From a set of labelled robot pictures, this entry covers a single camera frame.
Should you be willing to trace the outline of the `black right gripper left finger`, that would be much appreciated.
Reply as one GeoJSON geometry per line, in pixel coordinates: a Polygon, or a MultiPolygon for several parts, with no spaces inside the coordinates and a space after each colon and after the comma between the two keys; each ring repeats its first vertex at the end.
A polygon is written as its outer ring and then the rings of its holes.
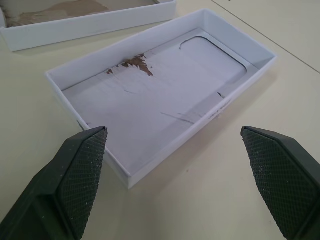
{"type": "Polygon", "coordinates": [[[99,188],[108,130],[65,140],[0,223],[0,240],[81,240],[99,188]]]}

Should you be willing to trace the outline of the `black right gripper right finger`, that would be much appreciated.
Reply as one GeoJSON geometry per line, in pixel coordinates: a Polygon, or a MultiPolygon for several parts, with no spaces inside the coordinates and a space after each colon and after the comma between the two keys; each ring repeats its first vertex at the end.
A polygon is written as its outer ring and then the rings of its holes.
{"type": "Polygon", "coordinates": [[[244,126],[256,186],[286,240],[320,240],[320,163],[294,138],[244,126]]]}

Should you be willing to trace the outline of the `white phone box lid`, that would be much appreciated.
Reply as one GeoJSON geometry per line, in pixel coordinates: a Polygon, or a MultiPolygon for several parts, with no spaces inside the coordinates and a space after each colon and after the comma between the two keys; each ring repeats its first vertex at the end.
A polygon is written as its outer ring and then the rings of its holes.
{"type": "Polygon", "coordinates": [[[0,27],[12,52],[172,20],[176,0],[17,27],[0,27]]]}

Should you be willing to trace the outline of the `white box base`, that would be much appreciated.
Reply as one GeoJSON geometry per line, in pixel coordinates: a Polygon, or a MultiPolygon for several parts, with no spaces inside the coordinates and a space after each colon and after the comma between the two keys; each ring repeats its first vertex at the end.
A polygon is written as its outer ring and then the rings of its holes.
{"type": "Polygon", "coordinates": [[[152,27],[46,72],[85,130],[108,130],[105,161],[130,189],[216,118],[276,55],[212,10],[152,27]]]}

